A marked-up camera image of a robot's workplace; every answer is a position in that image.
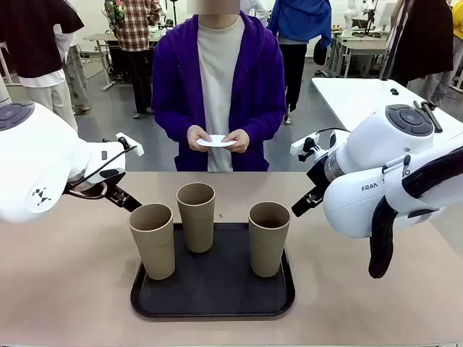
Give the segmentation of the person's right hand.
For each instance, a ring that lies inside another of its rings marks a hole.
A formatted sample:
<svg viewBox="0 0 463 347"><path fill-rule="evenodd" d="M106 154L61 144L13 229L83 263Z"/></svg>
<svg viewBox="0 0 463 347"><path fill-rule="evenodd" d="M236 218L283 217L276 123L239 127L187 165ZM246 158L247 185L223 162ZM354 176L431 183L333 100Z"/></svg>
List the person's right hand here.
<svg viewBox="0 0 463 347"><path fill-rule="evenodd" d="M187 141L190 149L201 153L207 152L208 147L199 145L197 143L198 140L205 140L206 142L211 142L211 137L205 130L203 130L198 125L192 125L187 130Z"/></svg>

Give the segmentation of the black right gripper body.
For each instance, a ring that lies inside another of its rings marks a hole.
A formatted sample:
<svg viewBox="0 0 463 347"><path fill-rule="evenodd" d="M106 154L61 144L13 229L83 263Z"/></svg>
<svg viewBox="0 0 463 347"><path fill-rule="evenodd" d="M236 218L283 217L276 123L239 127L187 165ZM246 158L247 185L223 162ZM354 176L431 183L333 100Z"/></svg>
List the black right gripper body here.
<svg viewBox="0 0 463 347"><path fill-rule="evenodd" d="M325 162L325 158L320 158L307 172L307 177L312 181L316 191L320 194L324 194L328 187L328 179L325 174Z"/></svg>

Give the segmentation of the person's left hand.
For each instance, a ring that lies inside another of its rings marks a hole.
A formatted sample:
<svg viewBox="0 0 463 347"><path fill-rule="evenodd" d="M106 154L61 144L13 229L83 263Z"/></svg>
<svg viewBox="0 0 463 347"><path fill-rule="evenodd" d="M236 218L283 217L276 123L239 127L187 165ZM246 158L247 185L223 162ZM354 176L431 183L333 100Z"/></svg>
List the person's left hand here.
<svg viewBox="0 0 463 347"><path fill-rule="evenodd" d="M244 153L249 144L250 138L249 135L243 129L237 129L231 133L229 133L225 138L223 138L222 142L233 142L233 144L228 145L226 149L231 153Z"/></svg>

